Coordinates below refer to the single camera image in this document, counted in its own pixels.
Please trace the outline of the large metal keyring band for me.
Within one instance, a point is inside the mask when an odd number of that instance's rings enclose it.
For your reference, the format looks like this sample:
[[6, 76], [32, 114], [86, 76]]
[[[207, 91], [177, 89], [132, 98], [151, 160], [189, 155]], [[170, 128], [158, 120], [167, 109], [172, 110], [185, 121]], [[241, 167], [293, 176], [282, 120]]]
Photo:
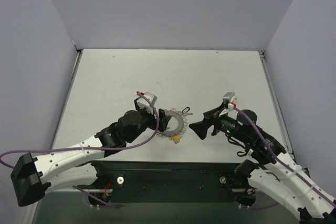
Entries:
[[166, 131], [158, 132], [157, 135], [161, 138], [168, 138], [169, 140], [171, 140], [172, 136], [178, 134], [181, 134], [183, 137], [188, 126], [186, 117], [193, 114], [190, 110], [191, 108], [189, 106], [185, 107], [183, 110], [176, 110], [175, 108], [165, 110], [166, 114], [171, 116], [171, 119], [167, 125]]

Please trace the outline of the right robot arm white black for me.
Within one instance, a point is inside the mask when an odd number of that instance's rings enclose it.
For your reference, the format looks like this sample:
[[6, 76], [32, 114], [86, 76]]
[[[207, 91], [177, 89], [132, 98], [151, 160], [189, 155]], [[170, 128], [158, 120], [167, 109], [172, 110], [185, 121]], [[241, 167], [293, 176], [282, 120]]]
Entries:
[[335, 223], [335, 198], [327, 194], [304, 172], [284, 146], [256, 124], [257, 115], [240, 110], [231, 102], [203, 114], [189, 125], [204, 140], [223, 132], [228, 141], [245, 150], [250, 159], [235, 170], [249, 186], [262, 191], [289, 210], [300, 223]]

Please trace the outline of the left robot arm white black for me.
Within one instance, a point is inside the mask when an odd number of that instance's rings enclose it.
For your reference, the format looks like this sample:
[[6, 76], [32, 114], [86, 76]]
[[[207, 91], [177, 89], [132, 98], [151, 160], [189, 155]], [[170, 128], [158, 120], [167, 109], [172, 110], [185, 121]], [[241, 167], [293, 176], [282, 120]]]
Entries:
[[126, 112], [117, 122], [76, 145], [38, 151], [37, 156], [33, 156], [32, 151], [25, 151], [11, 172], [18, 205], [25, 207], [42, 199], [52, 187], [51, 180], [63, 172], [137, 148], [132, 142], [147, 129], [153, 130], [154, 134], [166, 130], [171, 116], [163, 109], [156, 109], [144, 96], [135, 99], [134, 104], [135, 110]]

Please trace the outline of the yellow key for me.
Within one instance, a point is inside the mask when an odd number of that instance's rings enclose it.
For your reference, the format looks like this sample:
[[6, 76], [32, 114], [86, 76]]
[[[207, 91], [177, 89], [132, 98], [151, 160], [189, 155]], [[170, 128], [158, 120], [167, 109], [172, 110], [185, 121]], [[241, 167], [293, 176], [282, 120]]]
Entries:
[[178, 144], [178, 143], [180, 143], [181, 138], [182, 138], [182, 135], [181, 135], [181, 134], [178, 134], [178, 135], [174, 135], [174, 136], [172, 136], [172, 137], [171, 137], [171, 140], [172, 140], [175, 144]]

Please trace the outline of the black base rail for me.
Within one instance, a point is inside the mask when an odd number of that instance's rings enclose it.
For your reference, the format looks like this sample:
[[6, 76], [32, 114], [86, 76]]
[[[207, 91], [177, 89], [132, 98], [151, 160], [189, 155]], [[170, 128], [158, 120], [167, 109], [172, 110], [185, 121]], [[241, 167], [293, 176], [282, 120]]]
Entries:
[[92, 182], [78, 187], [110, 203], [219, 203], [252, 205], [256, 191], [236, 173], [237, 163], [92, 161]]

